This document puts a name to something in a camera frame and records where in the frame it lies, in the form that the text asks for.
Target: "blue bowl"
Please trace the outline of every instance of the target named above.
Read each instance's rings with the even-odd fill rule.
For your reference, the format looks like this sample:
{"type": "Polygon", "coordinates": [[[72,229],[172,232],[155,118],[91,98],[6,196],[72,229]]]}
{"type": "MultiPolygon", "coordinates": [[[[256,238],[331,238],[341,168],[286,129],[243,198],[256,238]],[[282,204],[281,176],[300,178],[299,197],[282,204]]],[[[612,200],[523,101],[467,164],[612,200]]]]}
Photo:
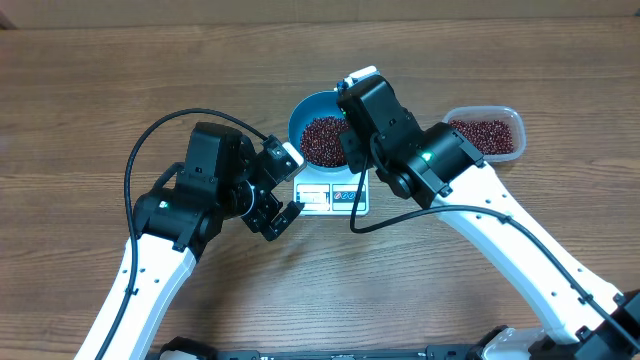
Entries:
{"type": "MultiPolygon", "coordinates": [[[[335,116],[338,119],[344,119],[342,111],[338,105],[336,105],[337,100],[337,92],[322,91],[302,100],[300,104],[293,109],[291,118],[289,118],[289,142],[296,148],[296,150],[298,150],[298,152],[300,152],[300,154],[302,154],[302,151],[300,151],[300,139],[302,138],[302,132],[307,125],[311,124],[313,119],[327,116],[335,116]]],[[[349,169],[349,166],[347,165],[328,168],[314,165],[310,162],[307,162],[307,166],[324,172],[338,172],[349,169]]]]}

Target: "cable clip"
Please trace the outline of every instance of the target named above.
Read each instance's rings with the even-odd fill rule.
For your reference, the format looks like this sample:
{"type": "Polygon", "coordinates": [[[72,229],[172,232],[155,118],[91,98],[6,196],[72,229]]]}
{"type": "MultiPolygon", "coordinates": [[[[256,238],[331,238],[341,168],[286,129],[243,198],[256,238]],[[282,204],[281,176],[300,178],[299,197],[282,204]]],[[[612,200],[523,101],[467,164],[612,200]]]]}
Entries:
{"type": "Polygon", "coordinates": [[[593,295],[591,294],[587,294],[587,296],[585,296],[584,298],[579,297],[578,301],[580,301],[580,304],[585,305],[586,303],[589,303],[593,300],[593,295]]]}
{"type": "Polygon", "coordinates": [[[506,223],[511,223],[511,221],[513,221],[513,217],[511,215],[505,215],[499,217],[498,220],[500,221],[500,223],[502,223],[502,225],[504,225],[506,223]]]}
{"type": "Polygon", "coordinates": [[[138,295],[138,288],[136,288],[134,291],[131,291],[131,288],[127,286],[126,289],[124,289],[125,294],[131,294],[131,295],[138,295]]]}

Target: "digital kitchen scale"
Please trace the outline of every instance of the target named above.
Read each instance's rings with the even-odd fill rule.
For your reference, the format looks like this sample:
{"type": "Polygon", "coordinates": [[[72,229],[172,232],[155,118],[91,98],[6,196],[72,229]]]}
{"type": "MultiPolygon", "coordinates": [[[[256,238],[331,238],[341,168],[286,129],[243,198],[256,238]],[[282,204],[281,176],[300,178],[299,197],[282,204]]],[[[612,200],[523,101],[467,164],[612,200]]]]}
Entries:
{"type": "MultiPolygon", "coordinates": [[[[302,132],[313,119],[344,118],[336,105],[338,93],[323,91],[302,100],[289,119],[289,142],[300,151],[302,132]]],[[[293,199],[305,204],[300,215],[351,215],[360,174],[352,174],[347,165],[327,168],[307,163],[293,181],[293,199]]],[[[357,215],[369,212],[369,173],[365,174],[357,215]]]]}

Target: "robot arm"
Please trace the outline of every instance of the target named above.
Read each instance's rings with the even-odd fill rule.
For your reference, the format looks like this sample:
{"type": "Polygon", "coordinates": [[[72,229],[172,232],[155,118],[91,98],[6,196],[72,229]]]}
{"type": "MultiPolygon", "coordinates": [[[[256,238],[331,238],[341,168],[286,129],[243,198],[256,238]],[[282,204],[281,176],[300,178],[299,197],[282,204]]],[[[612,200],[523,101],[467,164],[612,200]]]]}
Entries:
{"type": "MultiPolygon", "coordinates": [[[[506,352],[509,356],[504,358],[528,359],[529,347],[544,334],[547,338],[540,344],[546,345],[539,351],[546,352],[545,355],[551,348],[553,351],[561,348],[566,354],[588,353],[585,349],[590,348],[594,357],[589,358],[598,358],[595,357],[598,352],[604,354],[603,358],[614,358],[613,354],[630,358],[635,353],[633,348],[637,345],[630,344],[634,339],[627,341],[639,335],[640,308],[634,309],[629,304],[640,302],[640,298],[625,299],[615,286],[562,248],[518,204],[464,136],[444,123],[422,131],[413,114],[400,105],[391,85],[373,67],[351,74],[338,83],[336,90],[337,104],[351,127],[341,135],[351,171],[357,173],[375,165],[377,176],[396,196],[413,198],[423,209],[452,210],[453,207],[445,207],[456,206],[458,211],[438,212],[439,218],[473,243],[540,319],[542,333],[531,332],[528,339],[501,338],[504,343],[518,338],[516,341],[523,350],[515,356],[510,349],[506,352]],[[470,206],[504,214],[528,229],[540,246],[509,221],[478,213],[470,206]],[[585,290],[582,295],[573,288],[567,275],[585,290]],[[598,306],[605,314],[595,310],[598,306]],[[612,330],[612,321],[605,323],[603,315],[609,320],[609,315],[617,317],[614,322],[627,324],[623,331],[635,335],[625,339],[621,331],[612,330]]],[[[500,358],[502,354],[498,353],[494,352],[492,358],[500,358]]]]}
{"type": "MultiPolygon", "coordinates": [[[[225,219],[240,216],[252,232],[272,241],[295,220],[303,205],[283,204],[271,191],[304,166],[289,143],[273,136],[255,152],[240,131],[198,123],[184,164],[172,165],[136,202],[133,219],[140,234],[135,288],[104,359],[142,359],[178,289],[191,275],[206,244],[225,219]],[[164,188],[177,174],[173,189],[164,188]]],[[[131,239],[113,287],[76,359],[94,359],[103,345],[127,289],[131,239]]]]}

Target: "clear plastic container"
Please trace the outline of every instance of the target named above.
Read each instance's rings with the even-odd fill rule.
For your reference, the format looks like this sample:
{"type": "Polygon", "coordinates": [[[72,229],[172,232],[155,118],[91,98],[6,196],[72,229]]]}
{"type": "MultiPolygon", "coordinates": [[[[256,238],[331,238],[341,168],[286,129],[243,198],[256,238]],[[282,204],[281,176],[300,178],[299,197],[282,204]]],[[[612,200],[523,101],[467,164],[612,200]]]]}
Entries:
{"type": "Polygon", "coordinates": [[[484,159],[488,162],[513,161],[519,158],[527,146],[527,135],[524,130],[524,123],[518,113],[510,107],[506,106],[465,106],[455,108],[444,117],[442,122],[448,123],[451,120],[461,120],[465,122],[472,121],[491,121],[500,120],[509,126],[511,136],[513,136],[514,152],[511,154],[501,155],[485,155],[484,159]]]}

